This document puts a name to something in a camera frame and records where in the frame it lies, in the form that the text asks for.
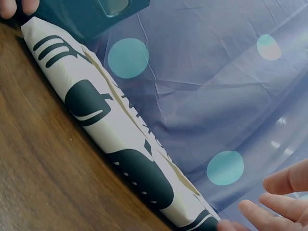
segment plastic sheet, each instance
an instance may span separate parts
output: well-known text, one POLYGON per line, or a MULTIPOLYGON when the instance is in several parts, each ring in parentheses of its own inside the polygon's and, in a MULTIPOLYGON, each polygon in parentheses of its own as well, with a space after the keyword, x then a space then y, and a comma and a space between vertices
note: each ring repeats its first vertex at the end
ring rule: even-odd
POLYGON ((35 17, 22 33, 66 107, 144 199, 180 231, 215 231, 219 217, 173 164, 96 55, 63 29, 35 17))
POLYGON ((305 0, 153 0, 88 47, 220 217, 254 230, 238 202, 307 156, 307 22, 305 0))

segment blue sheet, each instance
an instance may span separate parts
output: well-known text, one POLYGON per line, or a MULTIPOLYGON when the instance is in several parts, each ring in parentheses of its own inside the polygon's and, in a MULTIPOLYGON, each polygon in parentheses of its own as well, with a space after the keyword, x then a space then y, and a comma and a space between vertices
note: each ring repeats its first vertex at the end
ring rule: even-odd
POLYGON ((308 152, 307 4, 152 0, 89 45, 220 217, 251 229, 238 202, 308 152))

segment polka dot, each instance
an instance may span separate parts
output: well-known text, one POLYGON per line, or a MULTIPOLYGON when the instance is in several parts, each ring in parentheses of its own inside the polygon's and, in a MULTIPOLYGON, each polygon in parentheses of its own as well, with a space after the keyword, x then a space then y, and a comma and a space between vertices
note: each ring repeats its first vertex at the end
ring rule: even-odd
POLYGON ((236 182, 244 172, 244 161, 238 152, 224 151, 214 156, 208 163, 207 177, 216 185, 236 182))
POLYGON ((270 61, 277 60, 282 55, 278 43, 268 34, 259 37, 257 40, 257 50, 262 58, 270 61))
POLYGON ((140 75, 149 62, 146 45, 135 38, 125 38, 112 46, 108 54, 108 64, 120 78, 130 79, 140 75))
POLYGON ((308 200, 308 194, 299 198, 300 200, 308 200))

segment hand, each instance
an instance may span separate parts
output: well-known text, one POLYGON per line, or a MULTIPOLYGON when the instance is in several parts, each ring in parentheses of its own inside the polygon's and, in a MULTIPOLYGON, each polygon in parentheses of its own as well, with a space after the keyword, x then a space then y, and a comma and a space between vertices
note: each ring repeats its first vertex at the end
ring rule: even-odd
MULTIPOLYGON (((283 217, 277 217, 251 201, 241 201, 240 211, 259 231, 308 231, 308 201, 283 196, 308 191, 308 159, 265 178, 263 187, 269 193, 261 195, 259 201, 283 217)), ((218 224, 218 231, 247 230, 228 220, 218 224)))
MULTIPOLYGON (((25 14, 33 14, 39 6, 39 0, 22 0, 22 6, 25 14)), ((2 18, 11 18, 15 14, 16 9, 15 0, 0 0, 0 15, 2 18)))

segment table surface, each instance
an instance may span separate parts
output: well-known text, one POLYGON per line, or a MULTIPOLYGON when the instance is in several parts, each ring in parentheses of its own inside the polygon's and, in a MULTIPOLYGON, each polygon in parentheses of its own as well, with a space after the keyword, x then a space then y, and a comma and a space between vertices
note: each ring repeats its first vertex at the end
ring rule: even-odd
POLYGON ((14 21, 0 21, 0 231, 169 231, 62 105, 14 21))

